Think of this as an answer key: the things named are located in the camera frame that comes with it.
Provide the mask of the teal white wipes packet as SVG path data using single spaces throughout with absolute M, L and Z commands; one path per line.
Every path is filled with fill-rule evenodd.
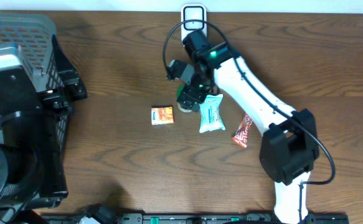
M 220 116 L 219 106 L 222 102 L 223 94 L 207 95 L 205 101 L 200 104 L 200 133 L 208 131 L 225 130 L 224 122 Z

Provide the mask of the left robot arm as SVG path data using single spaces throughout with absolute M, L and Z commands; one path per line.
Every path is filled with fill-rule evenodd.
M 51 38 L 54 75 L 37 88 L 20 45 L 0 45 L 0 223 L 115 223 L 100 205 L 83 214 L 43 217 L 68 196 L 62 147 L 66 134 L 58 123 L 74 113 L 73 103 L 87 98 L 76 68 Z

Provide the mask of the green lid jar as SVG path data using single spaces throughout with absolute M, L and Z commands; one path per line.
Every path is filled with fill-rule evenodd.
M 181 110 L 184 113 L 190 113 L 191 110 L 190 109 L 185 109 L 184 104 L 182 102 L 182 100 L 184 99 L 184 97 L 182 96 L 182 91 L 184 89 L 185 85 L 180 86 L 177 89 L 177 107 L 179 108 L 179 110 Z

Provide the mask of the red patterned packet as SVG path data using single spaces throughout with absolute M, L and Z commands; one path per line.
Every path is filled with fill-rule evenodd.
M 234 136 L 232 137 L 232 141 L 243 147 L 243 148 L 247 148 L 248 146 L 248 134 L 249 134 L 249 129 L 250 126 L 252 125 L 253 121 L 251 119 L 251 117 L 245 113 L 244 117 L 240 123 L 240 126 L 238 127 L 238 129 L 236 130 Z

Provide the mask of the orange small box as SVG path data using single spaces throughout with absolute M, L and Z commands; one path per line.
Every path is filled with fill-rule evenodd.
M 151 108 L 151 124 L 153 126 L 174 124 L 172 106 Z

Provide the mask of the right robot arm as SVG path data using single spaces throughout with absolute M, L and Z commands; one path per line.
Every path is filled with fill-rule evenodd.
M 313 114 L 296 111 L 276 97 L 227 41 L 214 45 L 200 29 L 182 37 L 192 63 L 173 60 L 167 66 L 171 80 L 185 83 L 178 104 L 203 111 L 213 87 L 229 94 L 262 136 L 259 160 L 275 183 L 275 217 L 282 223 L 303 221 L 308 216 L 305 185 L 319 157 Z

